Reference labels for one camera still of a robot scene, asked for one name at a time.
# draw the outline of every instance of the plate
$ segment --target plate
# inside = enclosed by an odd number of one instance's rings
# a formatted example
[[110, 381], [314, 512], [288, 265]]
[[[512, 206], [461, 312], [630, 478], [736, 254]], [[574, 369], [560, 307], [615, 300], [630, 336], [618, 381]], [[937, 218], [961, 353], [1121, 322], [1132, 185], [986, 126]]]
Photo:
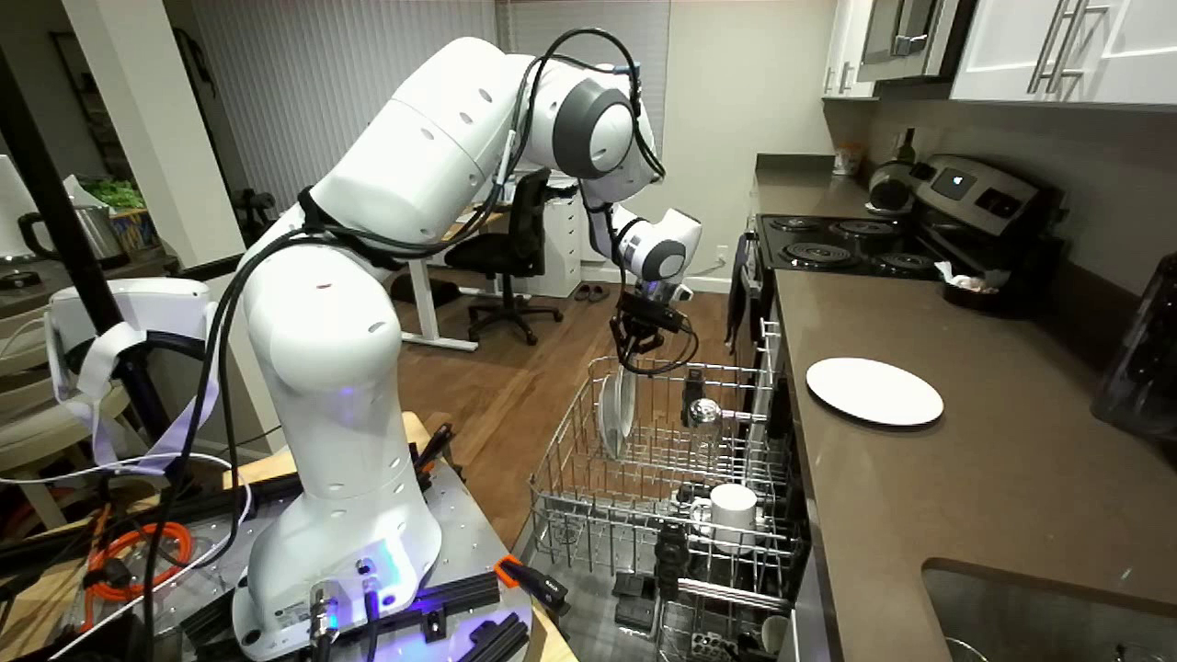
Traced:
[[945, 413], [930, 381], [867, 355], [818, 360], [804, 386], [818, 399], [878, 426], [926, 426]]
[[631, 372], [620, 369], [610, 379], [604, 379], [597, 397], [599, 445], [615, 461], [620, 456], [620, 445], [631, 429], [631, 390], [635, 390], [635, 379]]

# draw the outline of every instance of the robotic arm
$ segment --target robotic arm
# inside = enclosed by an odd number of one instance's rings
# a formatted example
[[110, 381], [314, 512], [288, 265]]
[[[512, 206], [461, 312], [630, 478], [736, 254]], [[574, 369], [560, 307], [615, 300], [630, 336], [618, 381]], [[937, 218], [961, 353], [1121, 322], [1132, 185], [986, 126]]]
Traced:
[[576, 176], [592, 251], [620, 267], [620, 285], [631, 277], [615, 318], [620, 363], [635, 369], [631, 355], [662, 344], [662, 332], [687, 336], [674, 300], [700, 244], [700, 222], [675, 209], [645, 222], [618, 206], [662, 176], [635, 65], [599, 72], [555, 59], [560, 43], [541, 59], [505, 54], [469, 37], [441, 49], [261, 246], [306, 228], [314, 214], [376, 251], [429, 254], [481, 191], [487, 202], [488, 196], [512, 202], [509, 176], [531, 162]]
[[469, 37], [445, 43], [233, 277], [208, 322], [214, 344], [223, 344], [244, 300], [302, 478], [302, 496], [254, 539], [233, 599], [250, 659], [403, 609], [445, 544], [403, 440], [392, 381], [402, 322], [363, 251], [433, 254], [469, 200], [481, 196], [481, 206], [466, 231], [492, 200], [512, 202], [520, 162], [564, 169], [582, 185], [592, 246], [620, 267], [620, 284], [631, 277], [615, 318], [618, 355], [630, 363], [655, 350], [662, 332], [693, 339], [674, 300], [700, 224], [618, 206], [662, 176], [635, 65], [618, 39], [620, 72], [555, 59], [564, 39], [541, 59]]

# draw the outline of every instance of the gray countertop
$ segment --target gray countertop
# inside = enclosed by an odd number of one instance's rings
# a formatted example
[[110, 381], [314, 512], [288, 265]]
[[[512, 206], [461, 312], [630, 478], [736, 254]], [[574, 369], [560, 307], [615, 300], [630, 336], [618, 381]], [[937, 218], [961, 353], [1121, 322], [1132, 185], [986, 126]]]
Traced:
[[[861, 191], [766, 185], [766, 209], [840, 214]], [[966, 562], [1177, 605], [1177, 471], [1090, 413], [1096, 374], [1029, 318], [937, 284], [776, 271], [804, 489], [851, 662], [945, 662], [926, 562]], [[901, 363], [945, 397], [922, 429], [854, 423], [804, 390], [824, 355]]]

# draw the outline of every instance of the mug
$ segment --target mug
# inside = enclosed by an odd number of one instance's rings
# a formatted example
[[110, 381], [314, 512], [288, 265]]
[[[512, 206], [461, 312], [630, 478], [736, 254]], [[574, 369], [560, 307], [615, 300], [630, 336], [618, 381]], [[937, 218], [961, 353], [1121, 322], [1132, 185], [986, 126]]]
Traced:
[[759, 531], [759, 493], [740, 483], [715, 486], [710, 526], [722, 549], [754, 544], [751, 531]]

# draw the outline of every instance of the dish rack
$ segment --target dish rack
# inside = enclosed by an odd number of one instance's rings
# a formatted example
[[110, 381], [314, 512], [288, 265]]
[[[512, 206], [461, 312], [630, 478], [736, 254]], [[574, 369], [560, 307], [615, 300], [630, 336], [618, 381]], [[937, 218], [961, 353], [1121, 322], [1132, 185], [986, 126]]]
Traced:
[[[588, 659], [700, 659], [791, 605], [810, 526], [791, 445], [770, 433], [770, 332], [760, 369], [631, 374], [599, 360], [553, 433], [520, 556], [571, 586], [564, 624]], [[725, 483], [759, 496], [748, 531], [710, 521]], [[655, 609], [648, 635], [610, 630], [620, 599], [631, 605], [620, 586]]]

